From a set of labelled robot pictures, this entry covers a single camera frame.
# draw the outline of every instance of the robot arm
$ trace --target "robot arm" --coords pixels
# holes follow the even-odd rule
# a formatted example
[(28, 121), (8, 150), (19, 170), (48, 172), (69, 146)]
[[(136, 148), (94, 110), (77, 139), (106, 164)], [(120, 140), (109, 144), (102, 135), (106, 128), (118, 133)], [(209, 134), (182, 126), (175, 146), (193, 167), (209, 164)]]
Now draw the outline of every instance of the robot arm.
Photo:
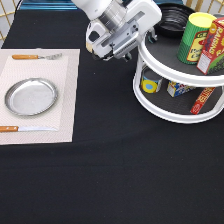
[(101, 59), (125, 57), (137, 47), (145, 33), (161, 20), (152, 0), (72, 0), (91, 20), (86, 41)]

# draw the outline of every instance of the black tablecloth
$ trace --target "black tablecloth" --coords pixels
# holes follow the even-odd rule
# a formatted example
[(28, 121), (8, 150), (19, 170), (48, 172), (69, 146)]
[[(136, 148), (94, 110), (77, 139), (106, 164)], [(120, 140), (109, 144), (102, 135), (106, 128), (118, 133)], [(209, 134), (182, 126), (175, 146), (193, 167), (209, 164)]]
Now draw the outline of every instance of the black tablecloth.
[(96, 62), (81, 11), (19, 11), (4, 49), (81, 49), (72, 143), (0, 147), (2, 224), (223, 224), (224, 113), (175, 124), (135, 98), (133, 60)]

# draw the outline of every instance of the paper placemat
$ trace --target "paper placemat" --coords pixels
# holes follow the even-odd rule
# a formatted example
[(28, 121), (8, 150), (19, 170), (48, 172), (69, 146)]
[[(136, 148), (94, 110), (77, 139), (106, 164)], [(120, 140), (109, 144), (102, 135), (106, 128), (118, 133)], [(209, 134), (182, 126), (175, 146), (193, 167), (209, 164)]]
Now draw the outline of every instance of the paper placemat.
[[(41, 56), (63, 53), (57, 60), (13, 60), (12, 54), (37, 54)], [(1, 50), (0, 51), (0, 125), (48, 126), (53, 131), (0, 133), (0, 144), (32, 144), (71, 142), (73, 134), (79, 50)], [(58, 89), (56, 103), (44, 113), (34, 116), (12, 114), (4, 104), (7, 90), (27, 78), (45, 78)]]

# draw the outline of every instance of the metal plate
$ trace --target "metal plate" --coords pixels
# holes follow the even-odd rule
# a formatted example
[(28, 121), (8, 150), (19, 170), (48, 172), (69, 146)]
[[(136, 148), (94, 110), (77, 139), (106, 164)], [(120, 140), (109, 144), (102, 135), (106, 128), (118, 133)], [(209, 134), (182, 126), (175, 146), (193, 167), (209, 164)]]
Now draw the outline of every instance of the metal plate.
[(5, 105), (14, 114), (31, 116), (49, 109), (58, 91), (46, 79), (31, 78), (13, 85), (5, 95)]

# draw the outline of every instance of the food box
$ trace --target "food box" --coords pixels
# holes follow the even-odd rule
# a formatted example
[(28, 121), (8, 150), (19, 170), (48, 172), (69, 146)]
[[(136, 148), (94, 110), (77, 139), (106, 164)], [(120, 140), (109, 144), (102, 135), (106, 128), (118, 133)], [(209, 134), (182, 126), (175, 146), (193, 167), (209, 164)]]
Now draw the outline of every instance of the food box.
[(206, 87), (202, 91), (202, 93), (197, 98), (194, 106), (191, 108), (192, 114), (198, 114), (201, 110), (201, 108), (204, 106), (208, 98), (211, 96), (213, 91), (215, 90), (215, 87)]
[(176, 97), (193, 89), (196, 89), (196, 87), (169, 81), (167, 91), (172, 97)]
[(205, 75), (224, 69), (224, 17), (212, 22), (197, 68)]

